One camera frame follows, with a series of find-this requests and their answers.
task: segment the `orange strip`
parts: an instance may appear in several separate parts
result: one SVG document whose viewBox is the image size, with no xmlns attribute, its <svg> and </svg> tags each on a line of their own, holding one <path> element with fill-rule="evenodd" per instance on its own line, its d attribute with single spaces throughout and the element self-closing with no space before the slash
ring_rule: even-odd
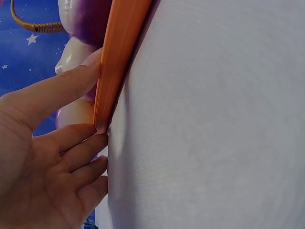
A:
<svg viewBox="0 0 305 229">
<path fill-rule="evenodd" d="M 101 57 L 93 120 L 98 133 L 108 128 L 112 108 L 152 0 L 113 0 Z"/>
</svg>

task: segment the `blue background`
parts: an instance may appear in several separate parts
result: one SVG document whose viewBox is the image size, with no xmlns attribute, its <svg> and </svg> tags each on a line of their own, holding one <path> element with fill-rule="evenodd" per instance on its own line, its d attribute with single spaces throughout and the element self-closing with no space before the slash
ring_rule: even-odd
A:
<svg viewBox="0 0 305 229">
<path fill-rule="evenodd" d="M 15 0 L 15 11 L 27 22 L 60 21 L 56 0 Z M 29 44 L 26 39 L 32 34 L 38 37 Z M 54 76 L 68 40 L 65 32 L 44 34 L 21 28 L 11 16 L 10 0 L 0 0 L 0 96 Z M 55 113 L 41 123 L 34 136 L 53 131 L 54 119 Z M 95 221 L 94 212 L 89 218 Z"/>
</svg>

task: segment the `white fabric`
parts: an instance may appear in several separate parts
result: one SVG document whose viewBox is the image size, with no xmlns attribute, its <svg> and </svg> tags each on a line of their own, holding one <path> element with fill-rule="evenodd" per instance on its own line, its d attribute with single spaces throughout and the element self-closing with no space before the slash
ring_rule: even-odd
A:
<svg viewBox="0 0 305 229">
<path fill-rule="evenodd" d="M 108 174 L 115 229 L 305 228 L 305 1 L 161 0 Z"/>
</svg>

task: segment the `star pattern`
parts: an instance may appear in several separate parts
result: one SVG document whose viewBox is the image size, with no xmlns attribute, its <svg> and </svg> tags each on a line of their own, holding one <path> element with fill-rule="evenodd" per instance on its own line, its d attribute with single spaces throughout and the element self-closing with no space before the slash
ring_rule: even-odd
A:
<svg viewBox="0 0 305 229">
<path fill-rule="evenodd" d="M 26 40 L 29 42 L 28 45 L 32 43 L 36 43 L 36 38 L 39 37 L 39 35 L 35 36 L 33 33 L 30 37 L 28 37 Z"/>
</svg>

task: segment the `woven handle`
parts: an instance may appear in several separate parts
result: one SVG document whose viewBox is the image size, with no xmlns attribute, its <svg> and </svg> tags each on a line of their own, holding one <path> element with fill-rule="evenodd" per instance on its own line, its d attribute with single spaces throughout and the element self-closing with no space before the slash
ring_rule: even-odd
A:
<svg viewBox="0 0 305 229">
<path fill-rule="evenodd" d="M 17 24 L 21 27 L 25 28 L 26 30 L 32 32 L 43 32 L 43 33 L 51 33 L 51 32 L 65 32 L 64 27 L 62 26 L 61 22 L 51 22 L 51 23 L 29 23 L 20 19 L 14 8 L 15 0 L 11 0 L 10 3 L 10 12 Z"/>
</svg>

